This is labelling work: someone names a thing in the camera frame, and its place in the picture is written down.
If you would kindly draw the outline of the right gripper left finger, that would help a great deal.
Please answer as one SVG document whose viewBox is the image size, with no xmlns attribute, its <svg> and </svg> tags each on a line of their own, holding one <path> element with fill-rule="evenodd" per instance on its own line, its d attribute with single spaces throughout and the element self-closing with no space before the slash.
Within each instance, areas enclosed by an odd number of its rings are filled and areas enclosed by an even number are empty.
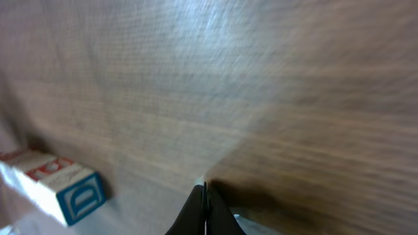
<svg viewBox="0 0 418 235">
<path fill-rule="evenodd" d="M 195 185 L 166 235 L 205 235 L 206 183 Z"/>
</svg>

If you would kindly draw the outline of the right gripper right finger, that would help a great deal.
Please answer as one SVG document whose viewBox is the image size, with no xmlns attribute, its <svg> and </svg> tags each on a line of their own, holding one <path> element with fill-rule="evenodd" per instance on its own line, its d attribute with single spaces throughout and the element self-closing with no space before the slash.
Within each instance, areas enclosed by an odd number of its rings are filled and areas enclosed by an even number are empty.
<svg viewBox="0 0 418 235">
<path fill-rule="evenodd" d="M 208 189 L 208 209 L 207 234 L 246 235 L 223 197 L 212 187 Z"/>
</svg>

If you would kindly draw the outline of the block with seven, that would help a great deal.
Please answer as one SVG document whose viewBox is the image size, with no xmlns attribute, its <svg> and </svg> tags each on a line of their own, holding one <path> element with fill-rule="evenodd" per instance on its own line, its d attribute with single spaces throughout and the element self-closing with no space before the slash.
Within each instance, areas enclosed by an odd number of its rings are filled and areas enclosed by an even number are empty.
<svg viewBox="0 0 418 235">
<path fill-rule="evenodd" d="M 64 227 L 76 224 L 106 202 L 98 172 L 39 151 L 2 153 L 1 177 Z"/>
</svg>

